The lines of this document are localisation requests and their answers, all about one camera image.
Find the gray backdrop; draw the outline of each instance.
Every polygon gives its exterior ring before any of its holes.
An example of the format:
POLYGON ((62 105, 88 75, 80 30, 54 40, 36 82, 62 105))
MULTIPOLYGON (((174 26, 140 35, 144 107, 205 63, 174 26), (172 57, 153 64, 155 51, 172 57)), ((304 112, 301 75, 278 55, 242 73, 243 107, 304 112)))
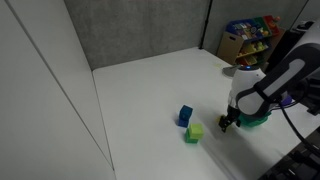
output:
MULTIPOLYGON (((205 49, 225 25, 272 14, 290 28, 307 0, 214 0, 205 49)), ((209 0, 65 0, 91 69, 199 45, 209 0)))

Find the white tabletop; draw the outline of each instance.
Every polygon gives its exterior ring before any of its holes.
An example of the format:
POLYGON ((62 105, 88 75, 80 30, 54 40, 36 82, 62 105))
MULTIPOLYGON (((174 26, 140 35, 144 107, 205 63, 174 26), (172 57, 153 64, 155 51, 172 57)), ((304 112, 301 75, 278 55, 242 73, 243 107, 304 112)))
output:
MULTIPOLYGON (((257 179, 299 143, 280 111, 222 133, 215 119, 228 105, 226 66, 192 48, 94 71, 118 180, 257 179), (175 124, 183 105, 193 108, 191 123, 204 125, 196 145, 175 124)), ((287 110, 303 136, 320 125, 306 109, 287 110)))

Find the blue cube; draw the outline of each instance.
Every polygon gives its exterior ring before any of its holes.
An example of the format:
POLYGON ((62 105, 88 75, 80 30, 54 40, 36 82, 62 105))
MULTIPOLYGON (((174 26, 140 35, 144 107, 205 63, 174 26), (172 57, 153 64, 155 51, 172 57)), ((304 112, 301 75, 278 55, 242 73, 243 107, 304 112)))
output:
POLYGON ((181 120, 189 121, 192 111, 193 109, 191 107, 183 105, 182 109, 180 110, 179 120, 181 119, 181 120))
POLYGON ((189 120, 179 119, 178 126, 187 128, 189 125, 189 120))

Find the shelf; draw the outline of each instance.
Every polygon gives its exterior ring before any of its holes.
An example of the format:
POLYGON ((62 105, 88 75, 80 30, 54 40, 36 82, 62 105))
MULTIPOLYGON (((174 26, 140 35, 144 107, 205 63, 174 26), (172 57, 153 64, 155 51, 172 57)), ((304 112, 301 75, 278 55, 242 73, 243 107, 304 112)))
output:
POLYGON ((247 54, 243 54, 243 55, 241 55, 241 56, 237 56, 237 59, 242 58, 242 57, 246 57, 246 56, 250 56, 250 55, 253 55, 253 54, 256 54, 256 53, 259 53, 259 52, 265 51, 265 50, 267 50, 267 49, 269 49, 269 48, 262 49, 262 50, 258 50, 258 51, 251 52, 251 53, 247 53, 247 54))

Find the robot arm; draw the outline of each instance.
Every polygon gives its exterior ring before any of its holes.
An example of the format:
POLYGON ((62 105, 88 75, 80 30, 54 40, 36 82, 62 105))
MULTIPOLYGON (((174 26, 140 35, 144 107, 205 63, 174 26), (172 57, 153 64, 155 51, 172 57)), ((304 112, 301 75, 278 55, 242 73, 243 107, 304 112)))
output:
POLYGON ((240 125, 240 113, 250 118, 264 117, 286 97, 290 86, 319 70, 320 20, 301 38, 296 47, 265 75, 253 66, 240 67, 233 78, 227 117, 220 119, 222 131, 233 122, 240 125))

